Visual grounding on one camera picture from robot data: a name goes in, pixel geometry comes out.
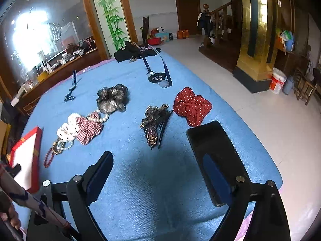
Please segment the person's left hand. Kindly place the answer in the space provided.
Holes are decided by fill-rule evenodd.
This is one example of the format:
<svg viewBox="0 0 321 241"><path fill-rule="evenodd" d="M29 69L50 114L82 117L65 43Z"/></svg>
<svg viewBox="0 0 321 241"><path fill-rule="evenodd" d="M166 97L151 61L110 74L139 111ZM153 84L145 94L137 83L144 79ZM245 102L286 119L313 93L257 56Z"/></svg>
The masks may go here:
<svg viewBox="0 0 321 241"><path fill-rule="evenodd" d="M21 227L21 221L18 218L18 214L14 212L12 215L8 215L6 213L1 212L1 219L6 222L8 221L12 227L19 230Z"/></svg>

